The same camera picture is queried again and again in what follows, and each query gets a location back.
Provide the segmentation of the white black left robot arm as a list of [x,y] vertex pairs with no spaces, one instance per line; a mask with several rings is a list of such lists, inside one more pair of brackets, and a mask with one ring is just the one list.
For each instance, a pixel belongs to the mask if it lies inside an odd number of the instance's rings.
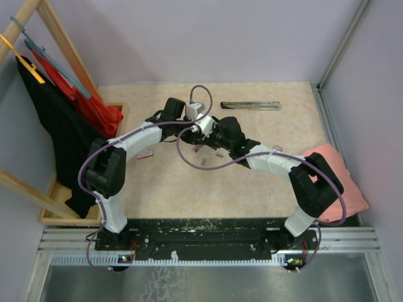
[[203,133],[211,108],[201,102],[188,104],[169,98],[164,108],[147,118],[134,130],[106,141],[96,140],[78,173],[81,189],[95,198],[101,213],[101,226],[110,232],[108,241],[122,250],[131,242],[124,230],[128,224],[125,212],[125,191],[132,180],[130,169],[136,156],[166,138],[177,137],[187,127]]

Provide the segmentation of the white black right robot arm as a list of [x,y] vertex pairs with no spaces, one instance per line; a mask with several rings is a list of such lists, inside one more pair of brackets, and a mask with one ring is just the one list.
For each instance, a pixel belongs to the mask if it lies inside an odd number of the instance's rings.
[[202,142],[209,147],[223,148],[238,164],[290,182],[297,207],[286,219],[286,230],[281,233],[282,244],[289,249],[303,242],[303,232],[344,193],[341,181],[321,154],[314,152],[302,157],[268,148],[247,138],[233,116],[221,120],[207,116],[196,125]]

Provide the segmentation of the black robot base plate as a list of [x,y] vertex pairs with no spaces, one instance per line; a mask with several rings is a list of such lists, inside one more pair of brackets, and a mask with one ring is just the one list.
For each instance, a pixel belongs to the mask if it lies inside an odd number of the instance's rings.
[[129,219],[120,234],[101,231],[97,251],[127,250],[137,260],[270,260],[282,250],[315,250],[317,235],[290,234],[283,218]]

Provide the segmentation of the large black chrome stapler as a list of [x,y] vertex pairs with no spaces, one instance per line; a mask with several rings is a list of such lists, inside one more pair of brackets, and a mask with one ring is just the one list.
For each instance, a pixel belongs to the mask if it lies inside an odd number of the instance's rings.
[[221,102],[222,109],[281,110],[280,102]]

